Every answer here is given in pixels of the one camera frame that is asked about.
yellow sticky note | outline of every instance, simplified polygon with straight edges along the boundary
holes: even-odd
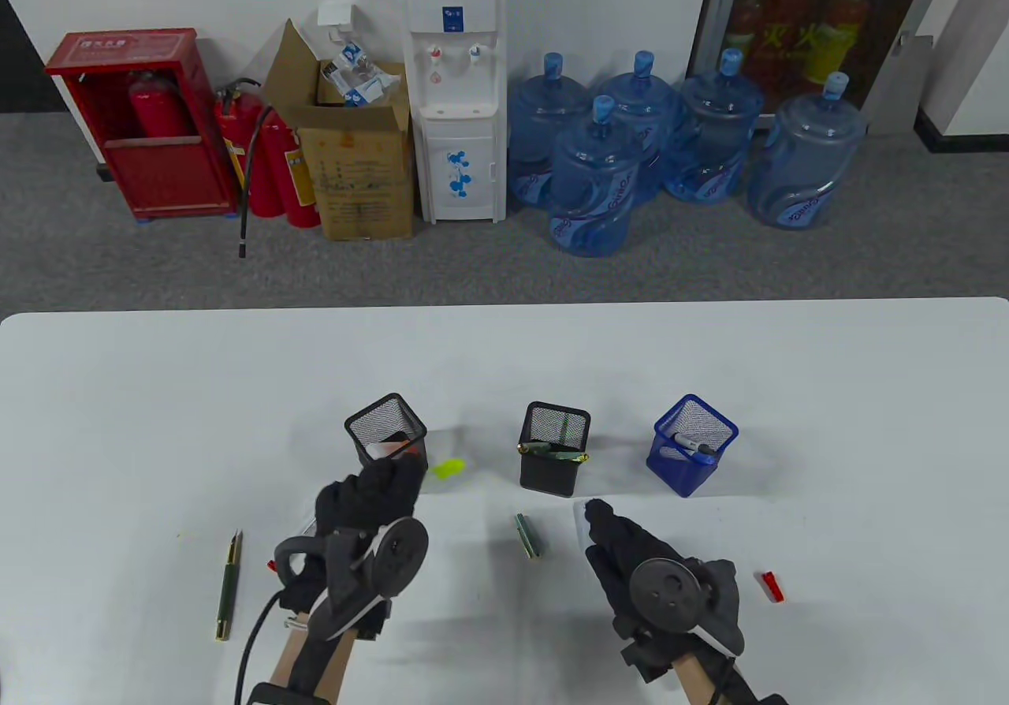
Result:
[[[456,459],[454,457],[451,460],[447,460],[445,463],[440,464],[440,466],[435,466],[431,469],[431,473],[436,475],[442,481],[446,479],[451,479],[454,475],[461,474],[466,470],[466,462]]]

plastic bag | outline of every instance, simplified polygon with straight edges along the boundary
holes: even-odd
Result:
[[[337,55],[322,70],[339,90],[349,107],[373,106],[391,96],[400,86],[400,77],[379,70],[357,42],[335,39]]]

fire extinguisher cabinet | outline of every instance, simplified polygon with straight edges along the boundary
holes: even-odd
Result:
[[[237,211],[196,30],[67,34],[45,71],[64,78],[137,221]]]

gray carpet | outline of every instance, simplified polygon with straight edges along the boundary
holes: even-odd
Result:
[[[1009,154],[933,156],[915,136],[870,139],[832,222],[758,225],[737,203],[669,198],[628,246],[587,261],[544,218],[419,226],[414,240],[329,243],[282,219],[137,226],[69,114],[0,117],[0,317],[81,309],[236,309],[537,302],[1009,295]]]

wooden handle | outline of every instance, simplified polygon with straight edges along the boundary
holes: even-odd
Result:
[[[298,619],[303,623],[309,622],[307,613],[300,613]],[[288,683],[291,681],[291,670],[294,668],[295,661],[298,660],[302,648],[305,647],[307,638],[307,631],[301,629],[293,629],[291,631],[288,643],[285,644],[284,652],[281,653],[281,660],[277,661],[276,668],[273,669],[273,676],[269,678],[270,684],[275,684],[278,687],[288,687]],[[326,667],[326,672],[322,675],[322,679],[319,680],[319,686],[316,687],[315,696],[321,697],[330,705],[336,705],[336,699],[340,695],[340,687],[343,686],[343,675],[346,673],[347,664],[350,662],[350,651],[353,650],[356,638],[357,629],[350,629],[343,633],[343,638],[340,639],[340,643],[336,647],[333,657],[329,659],[329,666]]]
[[[679,677],[683,693],[690,705],[708,705],[714,695],[714,683],[709,679],[700,661],[692,655],[684,656],[673,664],[673,670]],[[732,705],[724,695],[718,699],[718,705]]]

